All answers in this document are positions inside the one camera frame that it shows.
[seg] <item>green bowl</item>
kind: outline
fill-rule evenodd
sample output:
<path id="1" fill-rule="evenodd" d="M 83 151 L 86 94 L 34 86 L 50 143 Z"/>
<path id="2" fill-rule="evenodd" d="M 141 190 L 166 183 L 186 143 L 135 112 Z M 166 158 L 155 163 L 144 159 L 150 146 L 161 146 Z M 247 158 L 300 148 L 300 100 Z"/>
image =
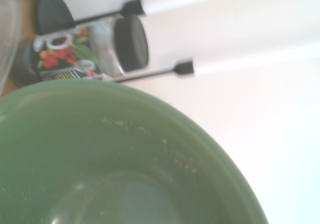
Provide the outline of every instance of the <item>green bowl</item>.
<path id="1" fill-rule="evenodd" d="M 266 224 L 219 145 L 120 84 L 49 81 L 0 101 L 0 223 Z"/>

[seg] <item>jar label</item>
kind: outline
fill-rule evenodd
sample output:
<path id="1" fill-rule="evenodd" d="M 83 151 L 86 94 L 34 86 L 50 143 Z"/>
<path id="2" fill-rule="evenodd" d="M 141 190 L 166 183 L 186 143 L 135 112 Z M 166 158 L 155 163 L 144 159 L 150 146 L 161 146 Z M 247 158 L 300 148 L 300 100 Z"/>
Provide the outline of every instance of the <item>jar label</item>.
<path id="1" fill-rule="evenodd" d="M 33 41 L 33 57 L 39 78 L 97 79 L 107 77 L 90 45 L 90 29 L 70 29 L 39 36 Z"/>

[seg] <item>clear plastic container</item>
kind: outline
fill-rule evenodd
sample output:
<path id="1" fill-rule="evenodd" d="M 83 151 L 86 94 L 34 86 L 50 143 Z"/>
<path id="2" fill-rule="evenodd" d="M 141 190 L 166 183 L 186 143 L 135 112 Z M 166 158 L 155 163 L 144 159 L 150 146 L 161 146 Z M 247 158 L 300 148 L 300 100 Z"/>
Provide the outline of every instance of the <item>clear plastic container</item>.
<path id="1" fill-rule="evenodd" d="M 0 0 L 0 94 L 17 50 L 21 23 L 18 0 Z"/>

